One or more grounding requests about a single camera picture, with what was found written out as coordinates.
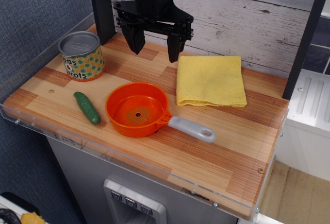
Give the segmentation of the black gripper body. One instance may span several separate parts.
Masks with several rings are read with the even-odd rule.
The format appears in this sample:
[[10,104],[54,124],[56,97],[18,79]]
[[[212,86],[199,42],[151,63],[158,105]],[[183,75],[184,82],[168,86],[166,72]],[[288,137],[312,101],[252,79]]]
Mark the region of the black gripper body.
[[193,16],[177,8],[174,0],[116,1],[114,8],[121,28],[136,26],[162,35],[178,33],[186,40],[193,36]]

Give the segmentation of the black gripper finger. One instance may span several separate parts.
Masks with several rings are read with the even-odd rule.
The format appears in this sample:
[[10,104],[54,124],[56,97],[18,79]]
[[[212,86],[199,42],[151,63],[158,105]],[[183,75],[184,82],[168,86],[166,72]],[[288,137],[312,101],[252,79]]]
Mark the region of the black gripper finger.
[[138,55],[145,45],[144,31],[136,26],[123,26],[122,33],[131,51]]
[[169,61],[174,63],[178,60],[179,54],[183,51],[185,40],[182,35],[173,33],[167,37]]

